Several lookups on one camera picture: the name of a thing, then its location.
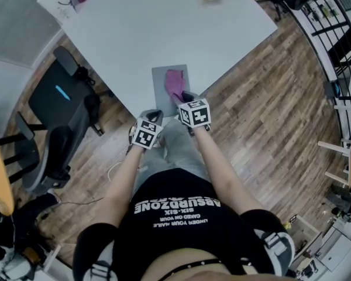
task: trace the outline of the strap buckle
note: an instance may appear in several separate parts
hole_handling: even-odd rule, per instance
[[[115,281],[117,280],[116,274],[105,264],[94,263],[90,269],[90,281]]]
[[[268,249],[273,251],[277,256],[286,251],[286,246],[277,233],[268,235],[264,238],[264,241]]]

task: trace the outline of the gray mat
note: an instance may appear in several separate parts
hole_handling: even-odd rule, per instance
[[[177,114],[177,107],[175,103],[173,103],[165,89],[166,72],[168,70],[183,71],[183,79],[186,81],[186,91],[190,90],[190,85],[188,83],[187,66],[185,64],[180,64],[178,66],[152,68],[152,79],[154,96],[156,99],[156,108],[162,110],[164,116],[174,116]]]

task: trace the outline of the black t-shirt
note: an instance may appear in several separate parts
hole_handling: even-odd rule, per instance
[[[259,273],[274,273],[264,242],[254,229],[285,232],[269,211],[237,215],[217,199],[211,183],[185,170],[160,172],[138,189],[118,229],[95,224],[80,234],[73,260],[74,278],[82,280],[113,240],[112,270],[119,281],[140,280],[156,258],[181,248],[215,255],[234,275],[245,274],[242,258],[248,258]]]

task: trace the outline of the white table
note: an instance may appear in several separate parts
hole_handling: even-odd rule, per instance
[[[62,28],[137,117],[156,107],[152,68],[186,64],[205,91],[277,26],[254,0],[87,0]]]

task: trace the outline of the shoulder strap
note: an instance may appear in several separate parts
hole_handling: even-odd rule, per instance
[[[83,281],[118,281],[117,275],[111,270],[113,262],[114,241],[101,252],[98,260],[83,277]]]
[[[284,276],[294,260],[293,239],[286,232],[264,232],[255,229],[256,235],[264,241],[264,248],[272,262],[274,274]]]

